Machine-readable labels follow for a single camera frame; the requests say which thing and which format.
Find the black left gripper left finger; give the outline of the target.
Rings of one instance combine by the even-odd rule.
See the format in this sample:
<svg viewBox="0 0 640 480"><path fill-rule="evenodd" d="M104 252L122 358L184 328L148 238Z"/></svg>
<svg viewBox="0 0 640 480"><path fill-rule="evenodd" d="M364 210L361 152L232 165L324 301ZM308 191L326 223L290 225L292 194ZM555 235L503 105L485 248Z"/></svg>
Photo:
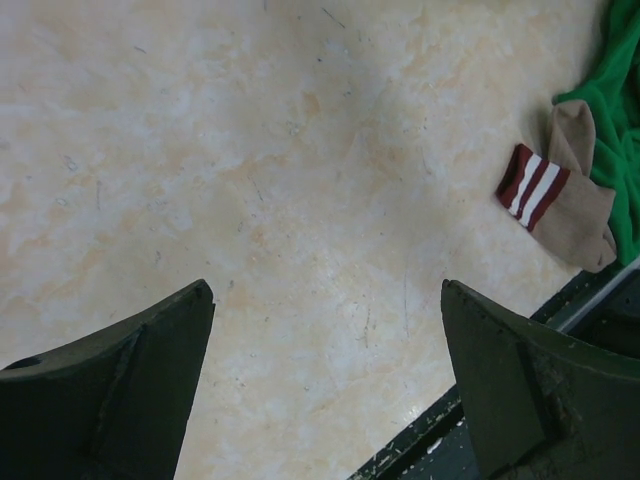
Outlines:
<svg viewBox="0 0 640 480"><path fill-rule="evenodd" d="M4 479L171 479L215 304L197 280L1 371Z"/></svg>

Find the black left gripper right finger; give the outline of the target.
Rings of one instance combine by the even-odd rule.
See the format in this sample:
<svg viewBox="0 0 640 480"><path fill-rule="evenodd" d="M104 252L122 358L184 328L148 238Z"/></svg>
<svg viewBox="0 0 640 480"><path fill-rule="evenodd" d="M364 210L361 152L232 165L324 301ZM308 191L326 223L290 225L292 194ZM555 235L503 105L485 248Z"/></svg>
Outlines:
<svg viewBox="0 0 640 480"><path fill-rule="evenodd" d="M571 336L443 283L445 335L482 478L638 478L638 298Z"/></svg>

